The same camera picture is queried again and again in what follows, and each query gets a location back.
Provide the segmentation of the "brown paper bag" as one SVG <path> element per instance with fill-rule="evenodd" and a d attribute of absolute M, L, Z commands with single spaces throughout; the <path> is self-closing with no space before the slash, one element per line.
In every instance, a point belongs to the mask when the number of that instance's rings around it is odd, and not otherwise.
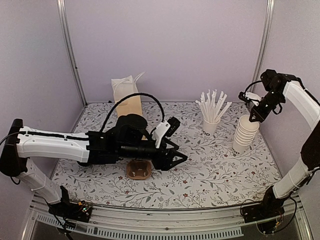
<path fill-rule="evenodd" d="M 138 93 L 137 81 L 145 72 L 141 72 L 135 78 L 132 75 L 125 78 L 111 80 L 114 102 L 117 103 L 124 97 Z M 116 107 L 117 116 L 126 116 L 128 114 L 137 114 L 143 116 L 141 97 L 132 96 Z"/>

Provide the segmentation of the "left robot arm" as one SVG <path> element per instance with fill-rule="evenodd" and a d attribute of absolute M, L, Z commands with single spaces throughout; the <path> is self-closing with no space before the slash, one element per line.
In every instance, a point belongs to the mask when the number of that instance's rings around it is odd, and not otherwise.
<path fill-rule="evenodd" d="M 53 183 L 31 160 L 34 157 L 69 159 L 79 164 L 115 164 L 120 158 L 148 160 L 156 170 L 168 171 L 185 162 L 187 156 L 169 137 L 180 121 L 171 117 L 161 121 L 152 133 L 147 121 L 137 114 L 120 116 L 116 125 L 106 132 L 88 131 L 61 133 L 40 131 L 15 119 L 0 155 L 0 171 L 22 180 L 41 195 L 63 216 L 74 213 L 68 191 Z"/>

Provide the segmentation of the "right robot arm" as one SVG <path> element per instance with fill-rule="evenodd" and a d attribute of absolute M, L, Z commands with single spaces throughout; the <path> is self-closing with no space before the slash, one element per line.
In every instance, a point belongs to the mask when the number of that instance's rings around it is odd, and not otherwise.
<path fill-rule="evenodd" d="M 266 190 L 257 207 L 262 218 L 269 218 L 283 206 L 293 191 L 308 184 L 320 169 L 320 103 L 304 87 L 302 80 L 292 74 L 267 69 L 259 81 L 266 91 L 265 96 L 260 97 L 248 90 L 239 95 L 246 103 L 253 103 L 250 122 L 262 123 L 270 113 L 275 113 L 277 108 L 281 109 L 286 101 L 290 101 L 311 129 L 296 164 L 279 182 Z"/>

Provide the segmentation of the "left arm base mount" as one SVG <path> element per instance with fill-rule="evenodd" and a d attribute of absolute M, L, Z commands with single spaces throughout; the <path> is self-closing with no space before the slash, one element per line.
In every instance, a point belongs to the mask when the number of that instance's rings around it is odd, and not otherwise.
<path fill-rule="evenodd" d="M 77 203 L 70 202 L 67 189 L 60 186 L 61 197 L 58 203 L 50 203 L 49 213 L 67 220 L 88 223 L 92 214 L 92 205 L 81 200 Z"/>

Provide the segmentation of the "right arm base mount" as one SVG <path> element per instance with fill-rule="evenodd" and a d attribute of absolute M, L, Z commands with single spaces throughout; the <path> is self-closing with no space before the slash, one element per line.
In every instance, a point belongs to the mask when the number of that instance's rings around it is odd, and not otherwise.
<path fill-rule="evenodd" d="M 240 207 L 240 214 L 245 223 L 258 222 L 257 229 L 263 235 L 271 235 L 276 232 L 284 220 L 284 200 L 276 200 L 276 203 L 264 205 L 259 202 L 254 205 Z"/>

